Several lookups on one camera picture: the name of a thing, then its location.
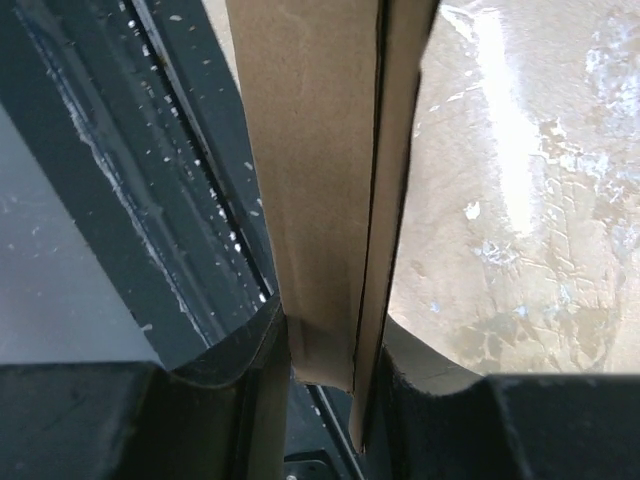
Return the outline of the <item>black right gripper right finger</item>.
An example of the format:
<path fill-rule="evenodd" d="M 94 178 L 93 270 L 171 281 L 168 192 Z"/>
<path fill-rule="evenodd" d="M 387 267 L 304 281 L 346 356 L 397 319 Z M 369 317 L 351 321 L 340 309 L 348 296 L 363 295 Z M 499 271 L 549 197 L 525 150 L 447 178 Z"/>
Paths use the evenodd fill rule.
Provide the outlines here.
<path fill-rule="evenodd" d="M 481 376 L 388 321 L 369 468 L 376 479 L 635 479 L 639 379 Z"/>

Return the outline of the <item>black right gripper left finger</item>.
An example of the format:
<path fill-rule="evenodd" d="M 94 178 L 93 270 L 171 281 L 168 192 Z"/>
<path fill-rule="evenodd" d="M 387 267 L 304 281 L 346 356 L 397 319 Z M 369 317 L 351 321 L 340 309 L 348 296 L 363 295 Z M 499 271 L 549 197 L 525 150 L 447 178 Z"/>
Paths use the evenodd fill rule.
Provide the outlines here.
<path fill-rule="evenodd" d="M 279 479 L 290 379 L 278 297 L 172 371 L 150 362 L 5 365 L 5 479 Z"/>

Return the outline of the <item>brown cardboard box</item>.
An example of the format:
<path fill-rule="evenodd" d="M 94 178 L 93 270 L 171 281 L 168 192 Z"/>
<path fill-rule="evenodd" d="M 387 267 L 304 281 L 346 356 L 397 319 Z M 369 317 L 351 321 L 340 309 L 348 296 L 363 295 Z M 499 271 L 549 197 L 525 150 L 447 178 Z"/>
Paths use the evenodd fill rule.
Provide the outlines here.
<path fill-rule="evenodd" d="M 365 446 L 434 1 L 231 1 L 295 373 L 353 398 Z"/>

